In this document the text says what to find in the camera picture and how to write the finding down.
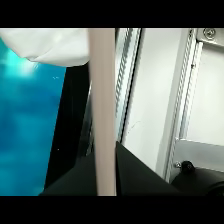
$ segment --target bolt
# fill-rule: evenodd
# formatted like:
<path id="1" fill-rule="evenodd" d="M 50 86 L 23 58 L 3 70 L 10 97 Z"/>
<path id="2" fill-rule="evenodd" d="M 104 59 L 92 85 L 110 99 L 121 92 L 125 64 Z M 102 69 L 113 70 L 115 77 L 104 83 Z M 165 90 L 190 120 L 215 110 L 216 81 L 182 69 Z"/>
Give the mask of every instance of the bolt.
<path id="1" fill-rule="evenodd" d="M 178 162 L 178 161 L 175 162 L 175 163 L 174 163 L 174 167 L 175 167 L 175 168 L 181 168 L 181 163 Z"/>
<path id="2" fill-rule="evenodd" d="M 215 35 L 216 35 L 216 31 L 214 28 L 205 28 L 204 29 L 204 36 L 208 40 L 213 40 L 215 38 Z"/>

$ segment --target metal plate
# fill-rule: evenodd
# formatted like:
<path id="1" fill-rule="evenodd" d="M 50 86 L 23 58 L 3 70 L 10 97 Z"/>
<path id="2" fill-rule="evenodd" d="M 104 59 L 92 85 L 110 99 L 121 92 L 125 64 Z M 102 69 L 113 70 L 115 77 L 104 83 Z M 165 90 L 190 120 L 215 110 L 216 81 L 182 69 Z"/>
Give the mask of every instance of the metal plate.
<path id="1" fill-rule="evenodd" d="M 224 146 L 211 145 L 187 140 L 177 140 L 173 164 L 175 162 L 191 161 L 195 167 L 216 171 L 224 171 Z M 171 182 L 180 169 L 172 167 Z"/>
<path id="2" fill-rule="evenodd" d="M 220 47 L 224 47 L 224 28 L 213 28 L 215 29 L 214 39 L 207 39 L 204 30 L 207 28 L 199 28 L 197 33 L 197 40 L 202 41 L 206 44 L 212 44 Z"/>

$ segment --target white panel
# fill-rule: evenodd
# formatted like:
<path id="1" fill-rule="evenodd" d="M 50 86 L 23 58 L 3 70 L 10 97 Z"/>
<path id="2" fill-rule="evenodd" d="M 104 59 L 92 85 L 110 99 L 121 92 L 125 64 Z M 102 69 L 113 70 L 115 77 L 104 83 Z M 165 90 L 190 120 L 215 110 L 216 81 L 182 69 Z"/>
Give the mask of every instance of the white panel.
<path id="1" fill-rule="evenodd" d="M 163 137 L 181 28 L 148 28 L 136 69 L 123 144 L 152 170 Z"/>
<path id="2" fill-rule="evenodd" d="M 204 45 L 187 139 L 224 145 L 224 50 Z"/>

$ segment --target metal bracket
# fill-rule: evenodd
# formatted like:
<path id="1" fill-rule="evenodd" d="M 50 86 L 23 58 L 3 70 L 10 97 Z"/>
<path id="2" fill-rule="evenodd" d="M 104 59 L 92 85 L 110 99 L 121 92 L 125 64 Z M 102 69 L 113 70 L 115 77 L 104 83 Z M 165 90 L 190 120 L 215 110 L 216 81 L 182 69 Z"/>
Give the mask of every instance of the metal bracket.
<path id="1" fill-rule="evenodd" d="M 224 47 L 224 28 L 199 28 L 197 40 L 205 44 Z"/>

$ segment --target wooden stick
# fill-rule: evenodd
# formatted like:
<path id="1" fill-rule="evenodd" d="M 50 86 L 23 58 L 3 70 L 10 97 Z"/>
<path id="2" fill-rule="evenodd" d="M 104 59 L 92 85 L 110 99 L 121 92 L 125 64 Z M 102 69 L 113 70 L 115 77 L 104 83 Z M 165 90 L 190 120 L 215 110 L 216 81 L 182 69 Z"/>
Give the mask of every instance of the wooden stick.
<path id="1" fill-rule="evenodd" d="M 90 28 L 89 49 L 97 192 L 115 196 L 115 29 Z"/>

